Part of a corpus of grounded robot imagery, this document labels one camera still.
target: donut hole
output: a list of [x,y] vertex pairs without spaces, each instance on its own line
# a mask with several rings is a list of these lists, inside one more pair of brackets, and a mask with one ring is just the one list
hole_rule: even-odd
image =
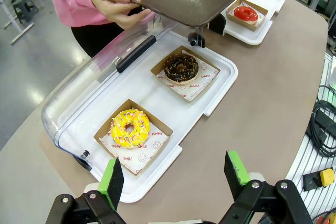
[[132,132],[134,130],[134,126],[132,124],[126,124],[125,125],[125,131]]
[[178,66],[176,67],[178,71],[181,71],[181,70],[184,70],[186,69],[187,66],[183,65],[182,63],[181,64],[178,64]]

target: gray floor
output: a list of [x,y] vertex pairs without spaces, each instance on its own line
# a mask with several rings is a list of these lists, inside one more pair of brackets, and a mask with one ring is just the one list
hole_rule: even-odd
[[56,16],[51,0],[34,0],[35,26],[17,35],[0,8],[0,150],[54,87],[88,56]]

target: green tape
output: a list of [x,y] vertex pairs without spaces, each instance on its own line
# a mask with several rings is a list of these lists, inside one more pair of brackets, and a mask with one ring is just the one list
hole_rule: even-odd
[[251,179],[247,174],[247,171],[236,151],[228,151],[229,158],[233,164],[233,167],[236,172],[236,176],[239,180],[240,185],[245,186]]
[[115,163],[116,163],[115,159],[111,159],[109,161],[105,169],[105,172],[103,174],[103,177],[101,179],[101,182],[99,184],[99,187],[98,187],[98,191],[106,197],[107,201],[109,202],[109,205],[111,206],[113,210],[115,210],[115,207],[112,203],[112,200],[109,197],[108,189],[109,189],[110,181],[113,175],[113,169],[114,169]]

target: yellow donut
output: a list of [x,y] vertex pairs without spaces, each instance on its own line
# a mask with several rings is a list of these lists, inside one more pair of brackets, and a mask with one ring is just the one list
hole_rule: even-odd
[[[134,130],[126,131],[126,128],[131,125]],[[125,110],[112,119],[111,135],[114,141],[122,147],[134,148],[146,141],[150,129],[145,113],[140,110]]]

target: clear plastic lid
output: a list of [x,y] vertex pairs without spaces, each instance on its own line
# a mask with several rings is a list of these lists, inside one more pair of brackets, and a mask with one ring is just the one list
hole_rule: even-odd
[[114,81],[119,73],[117,64],[139,44],[155,36],[159,40],[177,23],[160,15],[152,15],[137,26],[124,31],[95,57],[86,62],[50,98],[42,110],[42,121],[55,145],[80,157],[84,148],[72,144],[62,146],[59,136],[76,114],[81,113],[89,101],[97,97],[106,82]]

